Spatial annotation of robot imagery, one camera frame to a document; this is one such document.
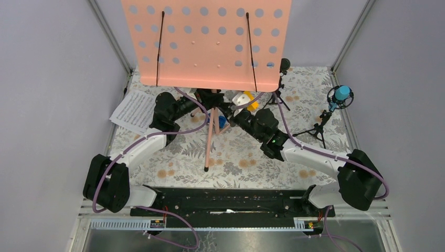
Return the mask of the pink music stand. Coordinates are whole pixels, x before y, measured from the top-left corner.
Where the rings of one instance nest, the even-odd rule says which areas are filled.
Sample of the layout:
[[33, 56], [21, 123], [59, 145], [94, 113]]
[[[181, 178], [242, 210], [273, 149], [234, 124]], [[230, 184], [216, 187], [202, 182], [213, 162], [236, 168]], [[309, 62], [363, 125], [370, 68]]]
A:
[[274, 92], [290, 1], [123, 1], [147, 86]]

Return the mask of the sheet music page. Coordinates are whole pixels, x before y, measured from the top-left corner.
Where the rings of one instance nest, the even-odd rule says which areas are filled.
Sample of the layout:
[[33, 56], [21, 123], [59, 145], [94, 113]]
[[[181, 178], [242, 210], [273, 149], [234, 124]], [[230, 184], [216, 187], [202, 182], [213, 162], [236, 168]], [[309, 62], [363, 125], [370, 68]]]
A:
[[109, 120], [133, 133], [145, 133], [153, 120], [156, 95], [140, 90], [130, 91]]

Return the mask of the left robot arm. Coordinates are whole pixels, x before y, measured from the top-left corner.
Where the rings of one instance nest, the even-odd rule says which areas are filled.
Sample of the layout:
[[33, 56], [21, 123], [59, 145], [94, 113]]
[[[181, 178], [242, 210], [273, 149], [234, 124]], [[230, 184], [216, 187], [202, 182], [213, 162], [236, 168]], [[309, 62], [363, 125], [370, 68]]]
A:
[[163, 202], [157, 191], [149, 186], [132, 186], [130, 173], [155, 152], [168, 146], [183, 134], [176, 120], [199, 108], [207, 111], [224, 102], [221, 91], [196, 89], [191, 94], [183, 91], [179, 99], [169, 92], [155, 98], [153, 119], [147, 131], [123, 150], [111, 155], [96, 155], [89, 167], [83, 196], [92, 202], [94, 213], [117, 213], [126, 206], [142, 206], [151, 216], [158, 215]]

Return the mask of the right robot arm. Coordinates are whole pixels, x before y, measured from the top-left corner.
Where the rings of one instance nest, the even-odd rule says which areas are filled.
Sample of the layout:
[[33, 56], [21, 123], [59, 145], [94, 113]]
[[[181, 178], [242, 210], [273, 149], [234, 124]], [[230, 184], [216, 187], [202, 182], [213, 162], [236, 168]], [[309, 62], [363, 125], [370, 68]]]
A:
[[252, 114], [246, 109], [238, 111], [228, 102], [219, 105], [218, 109], [231, 126], [239, 126], [260, 142], [265, 156], [302, 164], [335, 179], [333, 183], [311, 186], [306, 190], [307, 198], [301, 202], [305, 215], [314, 216], [322, 208], [340, 203], [367, 211], [374, 200], [385, 198], [389, 193], [383, 176], [362, 150], [334, 152], [299, 141], [288, 131], [278, 128], [279, 122], [270, 109]]

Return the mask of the yellow toy block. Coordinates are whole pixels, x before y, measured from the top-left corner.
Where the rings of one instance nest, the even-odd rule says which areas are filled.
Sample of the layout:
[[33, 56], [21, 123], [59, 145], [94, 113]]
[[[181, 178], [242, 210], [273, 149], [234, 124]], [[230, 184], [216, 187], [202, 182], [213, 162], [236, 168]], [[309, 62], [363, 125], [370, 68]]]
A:
[[255, 97], [252, 95], [252, 93], [250, 91], [244, 91], [243, 94], [245, 94], [249, 98], [250, 104], [246, 107], [247, 110], [250, 112], [257, 110], [259, 104], [256, 101], [253, 102]]

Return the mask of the blue toy car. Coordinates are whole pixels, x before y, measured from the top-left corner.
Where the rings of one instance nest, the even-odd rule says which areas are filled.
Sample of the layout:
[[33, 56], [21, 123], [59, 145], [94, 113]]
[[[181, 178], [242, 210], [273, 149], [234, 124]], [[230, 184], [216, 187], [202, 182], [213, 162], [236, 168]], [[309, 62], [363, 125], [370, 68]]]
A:
[[219, 116], [214, 116], [212, 122], [214, 128], [222, 130], [227, 124], [227, 119], [223, 115], [219, 115]]

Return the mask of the floral table cloth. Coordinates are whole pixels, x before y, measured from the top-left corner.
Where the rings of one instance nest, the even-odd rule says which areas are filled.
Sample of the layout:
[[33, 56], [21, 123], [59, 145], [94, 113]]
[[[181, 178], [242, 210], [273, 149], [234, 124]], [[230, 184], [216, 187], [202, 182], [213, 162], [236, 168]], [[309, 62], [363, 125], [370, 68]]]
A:
[[[320, 122], [327, 108], [326, 95], [332, 87], [327, 67], [292, 67], [282, 79], [281, 97], [291, 109], [284, 109], [291, 133], [299, 133]], [[183, 134], [157, 151], [130, 173], [131, 185], [306, 189], [332, 183], [334, 179], [302, 164], [266, 157], [260, 143], [239, 127], [215, 135], [208, 146], [205, 116], [178, 120]], [[299, 135], [300, 141], [319, 145], [314, 137]]]

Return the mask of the black microphone on tripod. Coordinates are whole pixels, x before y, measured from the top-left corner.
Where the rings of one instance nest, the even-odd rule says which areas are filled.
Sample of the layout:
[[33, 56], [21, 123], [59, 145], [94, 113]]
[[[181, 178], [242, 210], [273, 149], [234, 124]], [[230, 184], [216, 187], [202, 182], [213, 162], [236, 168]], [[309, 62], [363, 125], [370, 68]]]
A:
[[282, 83], [282, 77], [287, 75], [289, 68], [291, 67], [291, 62], [287, 58], [282, 58], [280, 63], [280, 78], [278, 83], [278, 88], [272, 93], [270, 99], [266, 102], [266, 104], [263, 106], [265, 108], [268, 105], [279, 105], [282, 104], [284, 107], [290, 111], [291, 109], [286, 104], [286, 102], [281, 97], [281, 91], [284, 88], [284, 84]]

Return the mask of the blue microphone on tripod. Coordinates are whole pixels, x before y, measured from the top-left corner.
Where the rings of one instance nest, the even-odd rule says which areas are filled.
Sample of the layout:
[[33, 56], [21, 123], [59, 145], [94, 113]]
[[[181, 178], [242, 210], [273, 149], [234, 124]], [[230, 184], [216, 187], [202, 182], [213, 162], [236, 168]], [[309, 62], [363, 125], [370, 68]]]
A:
[[324, 139], [324, 126], [330, 120], [335, 110], [343, 110], [349, 107], [354, 101], [354, 93], [349, 86], [339, 85], [331, 88], [326, 96], [328, 109], [323, 110], [319, 118], [321, 122], [315, 123], [313, 128], [295, 133], [292, 136], [297, 137], [303, 134], [309, 134], [323, 144], [326, 149], [326, 143]]

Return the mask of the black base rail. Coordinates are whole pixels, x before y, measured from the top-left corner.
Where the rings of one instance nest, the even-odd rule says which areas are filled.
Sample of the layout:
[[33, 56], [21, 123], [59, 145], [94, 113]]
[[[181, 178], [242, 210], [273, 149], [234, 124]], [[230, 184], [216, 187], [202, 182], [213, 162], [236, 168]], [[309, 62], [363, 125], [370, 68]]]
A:
[[313, 206], [305, 190], [156, 187], [152, 208], [189, 220], [221, 222], [303, 217], [318, 221], [325, 210]]

